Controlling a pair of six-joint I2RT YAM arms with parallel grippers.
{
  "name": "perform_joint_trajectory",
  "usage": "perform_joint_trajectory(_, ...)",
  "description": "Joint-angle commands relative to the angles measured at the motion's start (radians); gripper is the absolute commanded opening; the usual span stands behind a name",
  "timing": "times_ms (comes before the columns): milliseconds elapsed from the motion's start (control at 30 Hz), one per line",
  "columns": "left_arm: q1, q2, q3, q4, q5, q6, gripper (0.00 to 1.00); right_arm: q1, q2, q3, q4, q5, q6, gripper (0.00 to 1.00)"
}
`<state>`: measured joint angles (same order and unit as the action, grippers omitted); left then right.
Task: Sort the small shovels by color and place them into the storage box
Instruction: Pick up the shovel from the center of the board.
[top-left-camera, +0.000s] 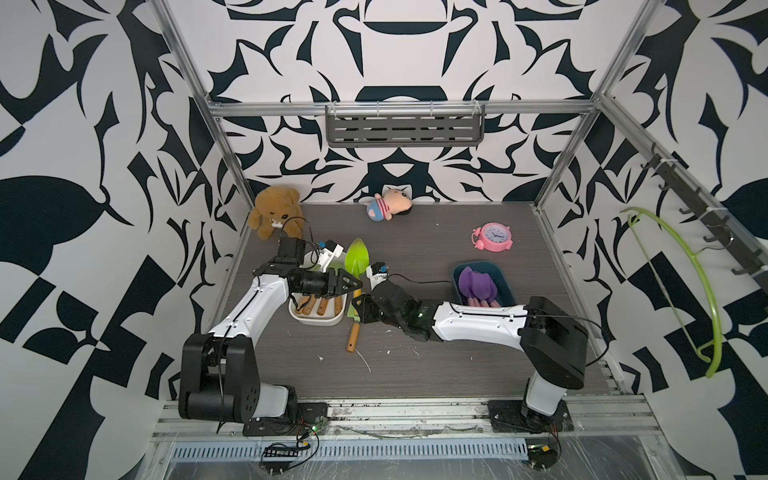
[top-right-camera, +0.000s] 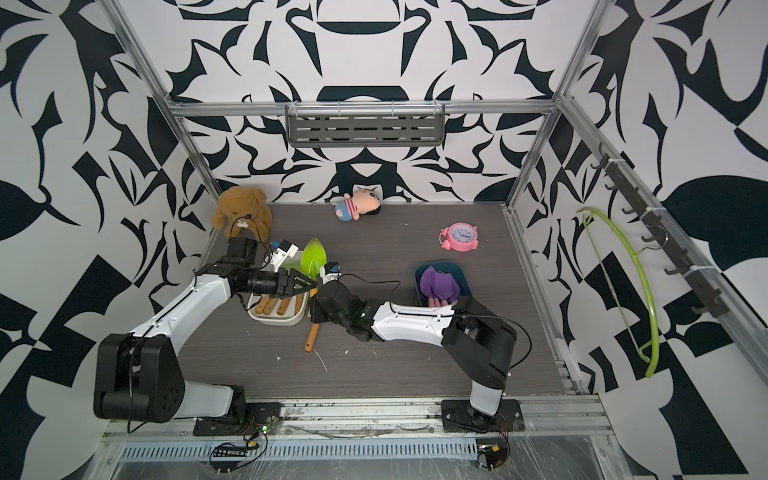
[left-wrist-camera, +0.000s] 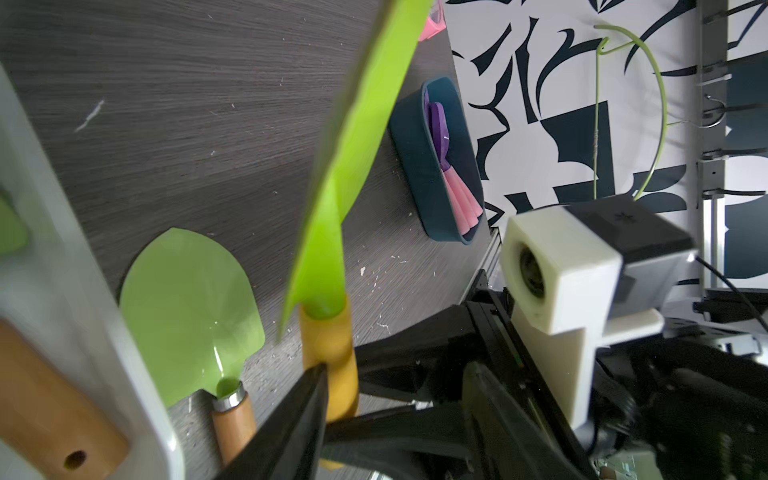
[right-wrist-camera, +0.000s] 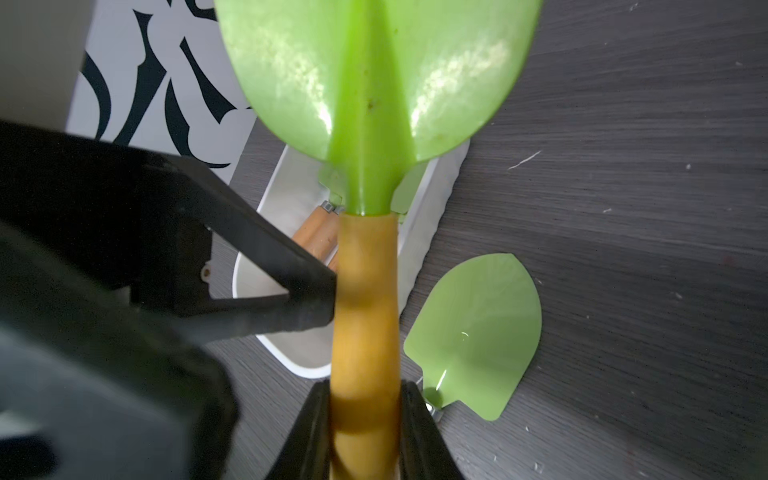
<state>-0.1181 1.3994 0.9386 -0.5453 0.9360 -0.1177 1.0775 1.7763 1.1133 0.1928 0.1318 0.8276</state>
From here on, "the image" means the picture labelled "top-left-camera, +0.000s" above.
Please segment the purple scoop pink handle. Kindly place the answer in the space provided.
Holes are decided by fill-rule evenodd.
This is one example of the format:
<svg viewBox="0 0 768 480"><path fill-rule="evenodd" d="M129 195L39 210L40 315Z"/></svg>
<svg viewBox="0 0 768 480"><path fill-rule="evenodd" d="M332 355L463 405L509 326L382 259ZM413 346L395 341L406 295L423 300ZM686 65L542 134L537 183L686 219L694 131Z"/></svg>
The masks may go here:
<svg viewBox="0 0 768 480"><path fill-rule="evenodd" d="M466 299L466 304L473 307L498 308L498 288L488 273L465 267L458 277L460 294Z"/></svg>

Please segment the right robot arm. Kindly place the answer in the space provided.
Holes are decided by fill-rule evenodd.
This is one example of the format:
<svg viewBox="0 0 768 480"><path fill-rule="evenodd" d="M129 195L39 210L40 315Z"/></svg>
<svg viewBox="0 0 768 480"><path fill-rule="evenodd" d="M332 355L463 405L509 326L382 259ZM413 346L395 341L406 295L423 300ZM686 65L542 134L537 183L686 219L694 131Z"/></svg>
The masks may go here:
<svg viewBox="0 0 768 480"><path fill-rule="evenodd" d="M534 368L519 408L528 428L551 423L566 393L584 387L588 331L544 297L524 305L470 307L417 300L384 280L351 305L363 323L385 323L417 341L474 341L524 352Z"/></svg>

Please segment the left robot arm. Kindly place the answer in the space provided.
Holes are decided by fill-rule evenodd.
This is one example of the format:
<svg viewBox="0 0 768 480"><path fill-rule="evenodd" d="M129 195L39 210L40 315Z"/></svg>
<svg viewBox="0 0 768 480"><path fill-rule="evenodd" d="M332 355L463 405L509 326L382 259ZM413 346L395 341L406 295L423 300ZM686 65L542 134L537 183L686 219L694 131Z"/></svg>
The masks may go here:
<svg viewBox="0 0 768 480"><path fill-rule="evenodd" d="M233 310L207 333L192 334L182 349L178 412L184 419L236 422L296 417L287 386L260 380L255 346L275 312L299 295L335 298L362 286L344 269L329 267L344 254L333 242L315 246L316 263L305 264L310 244L286 237L277 254L254 272Z"/></svg>

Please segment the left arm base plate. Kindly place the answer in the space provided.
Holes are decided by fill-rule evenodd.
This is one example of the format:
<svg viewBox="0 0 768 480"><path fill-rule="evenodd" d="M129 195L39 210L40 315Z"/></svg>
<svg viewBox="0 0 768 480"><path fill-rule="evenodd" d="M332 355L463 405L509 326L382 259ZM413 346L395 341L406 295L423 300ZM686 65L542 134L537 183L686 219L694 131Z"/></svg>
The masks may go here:
<svg viewBox="0 0 768 480"><path fill-rule="evenodd" d="M329 405L326 402L299 402L289 404L279 417L254 416L243 427L245 437L289 436L304 427L317 427L326 421Z"/></svg>

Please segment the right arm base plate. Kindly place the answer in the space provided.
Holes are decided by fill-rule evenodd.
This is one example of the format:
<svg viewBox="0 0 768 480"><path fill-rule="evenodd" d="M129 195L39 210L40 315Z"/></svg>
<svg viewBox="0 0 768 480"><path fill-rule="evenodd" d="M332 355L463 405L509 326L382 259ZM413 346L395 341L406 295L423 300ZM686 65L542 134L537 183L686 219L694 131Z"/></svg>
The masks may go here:
<svg viewBox="0 0 768 480"><path fill-rule="evenodd" d="M551 433L574 430L566 402L561 399L555 413L546 416L529 408L523 400L488 400L488 415L495 433Z"/></svg>

